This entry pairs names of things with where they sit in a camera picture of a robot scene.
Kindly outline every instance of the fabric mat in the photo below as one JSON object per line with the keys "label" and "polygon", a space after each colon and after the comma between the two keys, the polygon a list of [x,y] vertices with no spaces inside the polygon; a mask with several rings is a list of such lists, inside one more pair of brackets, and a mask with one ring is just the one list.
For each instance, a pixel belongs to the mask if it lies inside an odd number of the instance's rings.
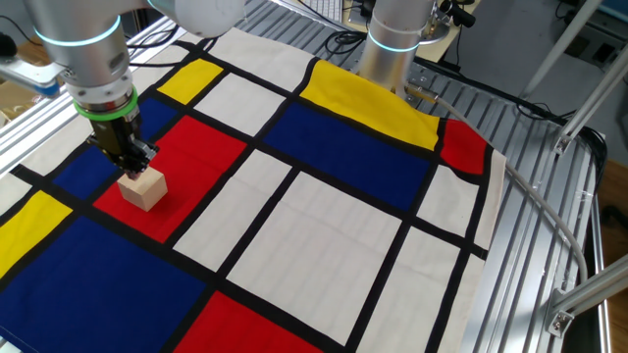
{"label": "fabric mat", "polygon": [[134,74],[169,188],[150,212],[83,118],[0,179],[0,336],[25,352],[457,351],[504,157],[300,50],[237,29],[205,43]]}

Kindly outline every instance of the yellow patch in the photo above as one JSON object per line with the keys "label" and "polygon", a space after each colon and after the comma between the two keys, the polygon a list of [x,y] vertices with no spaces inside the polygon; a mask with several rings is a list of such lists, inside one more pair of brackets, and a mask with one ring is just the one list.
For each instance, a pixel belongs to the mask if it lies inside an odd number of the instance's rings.
{"label": "yellow patch", "polygon": [[362,77],[319,61],[301,97],[401,141],[434,151],[439,118]]}
{"label": "yellow patch", "polygon": [[19,213],[0,227],[0,278],[71,212],[42,191],[32,195]]}
{"label": "yellow patch", "polygon": [[221,67],[198,59],[181,68],[157,90],[187,104],[222,71]]}

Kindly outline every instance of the blue patch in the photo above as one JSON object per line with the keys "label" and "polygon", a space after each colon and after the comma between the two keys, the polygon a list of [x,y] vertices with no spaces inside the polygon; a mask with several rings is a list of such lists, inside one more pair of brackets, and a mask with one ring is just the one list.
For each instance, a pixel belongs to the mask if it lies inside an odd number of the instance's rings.
{"label": "blue patch", "polygon": [[148,98],[139,105],[139,113],[141,114],[141,137],[150,139],[175,117],[177,111],[159,101]]}
{"label": "blue patch", "polygon": [[[139,112],[142,118],[140,131],[143,139],[152,137],[177,114],[175,109],[154,99],[147,99],[142,103]],[[92,146],[72,161],[53,182],[84,200],[117,169],[118,167],[98,148]]]}
{"label": "blue patch", "polygon": [[0,292],[0,335],[25,352],[157,352],[204,288],[79,218]]}
{"label": "blue patch", "polygon": [[296,103],[264,142],[401,210],[409,209],[430,166]]}
{"label": "blue patch", "polygon": [[91,146],[73,160],[53,182],[84,200],[117,169],[98,148]]}

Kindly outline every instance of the wooden cube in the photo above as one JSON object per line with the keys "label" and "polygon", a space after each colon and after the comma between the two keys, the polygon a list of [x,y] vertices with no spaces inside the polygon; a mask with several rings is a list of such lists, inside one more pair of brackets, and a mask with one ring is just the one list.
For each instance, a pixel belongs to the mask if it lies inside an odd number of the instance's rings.
{"label": "wooden cube", "polygon": [[118,179],[122,197],[148,212],[168,192],[164,175],[148,167],[137,180],[127,175]]}

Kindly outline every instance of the red patch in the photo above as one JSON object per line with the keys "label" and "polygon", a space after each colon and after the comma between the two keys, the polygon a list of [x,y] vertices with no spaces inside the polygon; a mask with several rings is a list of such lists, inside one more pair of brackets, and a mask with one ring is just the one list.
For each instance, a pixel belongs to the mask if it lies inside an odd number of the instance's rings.
{"label": "red patch", "polygon": [[157,145],[160,151],[150,166],[164,174],[168,185],[157,205],[142,211],[123,199],[114,183],[94,206],[163,243],[246,145],[190,117],[183,117]]}
{"label": "red patch", "polygon": [[441,157],[452,167],[469,174],[484,172],[487,142],[463,122],[447,120]]}
{"label": "red patch", "polygon": [[313,353],[320,350],[217,291],[175,352]]}

